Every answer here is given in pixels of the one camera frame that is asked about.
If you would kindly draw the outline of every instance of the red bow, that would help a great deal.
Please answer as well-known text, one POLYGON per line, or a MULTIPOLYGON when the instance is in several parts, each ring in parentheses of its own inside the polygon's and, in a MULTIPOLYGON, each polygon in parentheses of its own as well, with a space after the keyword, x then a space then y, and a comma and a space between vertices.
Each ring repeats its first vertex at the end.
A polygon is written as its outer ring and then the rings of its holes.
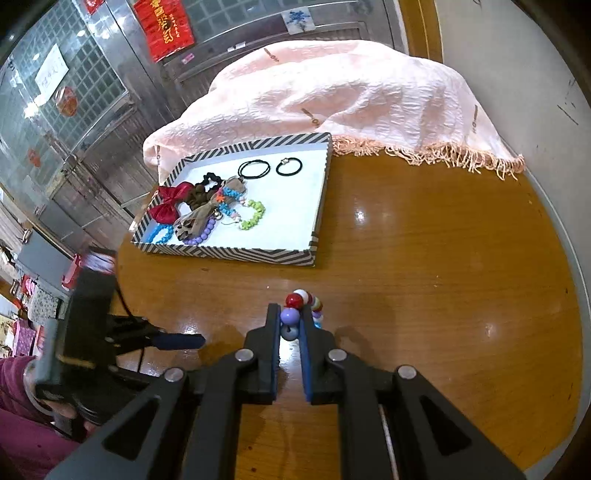
POLYGON ((184 181, 177 187, 158 187, 162 203, 148 210, 154 220, 163 225, 172 225, 178 218, 177 203, 184 202, 195 185, 184 181))

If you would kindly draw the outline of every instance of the red banner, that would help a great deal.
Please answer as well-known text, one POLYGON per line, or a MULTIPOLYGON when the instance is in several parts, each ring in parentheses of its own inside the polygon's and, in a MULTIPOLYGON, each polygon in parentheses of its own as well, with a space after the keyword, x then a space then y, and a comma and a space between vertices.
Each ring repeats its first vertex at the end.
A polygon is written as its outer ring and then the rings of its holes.
POLYGON ((154 61, 195 43, 180 0, 139 0, 134 10, 154 61))
POLYGON ((96 12, 97 8, 105 3, 105 0, 84 0, 84 3, 86 4, 88 13, 92 15, 94 12, 96 12))

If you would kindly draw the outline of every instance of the metal screw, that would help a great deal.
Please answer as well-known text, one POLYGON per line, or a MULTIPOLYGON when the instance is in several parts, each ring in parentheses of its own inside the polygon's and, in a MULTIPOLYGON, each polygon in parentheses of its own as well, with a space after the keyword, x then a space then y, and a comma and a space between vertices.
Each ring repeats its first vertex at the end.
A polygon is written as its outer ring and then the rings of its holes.
POLYGON ((342 362, 345 358, 347 358, 347 352, 341 350, 340 348, 334 348, 329 352, 329 358, 333 362, 342 362))
POLYGON ((234 356, 239 362, 248 362, 254 358, 255 354, 248 348, 240 348, 240 350, 238 350, 234 356))
POLYGON ((398 375, 400 375, 405 380, 412 380, 417 376, 417 370, 410 365, 403 365, 398 368, 398 375))
POLYGON ((164 378, 169 382, 178 382, 182 380, 184 377, 184 372, 180 368, 169 368, 164 373, 164 378))

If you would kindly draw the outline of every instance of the wooden table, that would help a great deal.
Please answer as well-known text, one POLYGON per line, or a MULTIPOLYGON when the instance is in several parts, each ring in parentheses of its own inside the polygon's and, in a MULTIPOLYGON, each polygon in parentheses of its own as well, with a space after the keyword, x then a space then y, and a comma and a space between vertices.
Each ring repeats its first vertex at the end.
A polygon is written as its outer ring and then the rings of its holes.
MULTIPOLYGON (((322 299, 324 328, 341 347, 381 368, 415 365, 520 468, 572 428, 577 298, 524 176, 334 158, 313 268, 145 254, 128 240, 118 277, 131 310, 207 338, 198 352, 148 351, 144 372, 240 348, 267 304, 301 287, 322 299)), ((243 409, 236 478, 337 480, 336 407, 306 404, 297 342, 282 340, 280 355, 277 402, 243 409)))

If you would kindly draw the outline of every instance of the red bead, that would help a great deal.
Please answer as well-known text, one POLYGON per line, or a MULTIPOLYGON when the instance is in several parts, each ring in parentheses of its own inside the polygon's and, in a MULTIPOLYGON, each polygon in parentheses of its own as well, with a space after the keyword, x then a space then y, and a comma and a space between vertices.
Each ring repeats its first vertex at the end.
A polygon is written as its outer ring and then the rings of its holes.
POLYGON ((304 306, 304 299, 299 293, 290 293, 285 298, 285 306, 292 309, 300 309, 304 306))

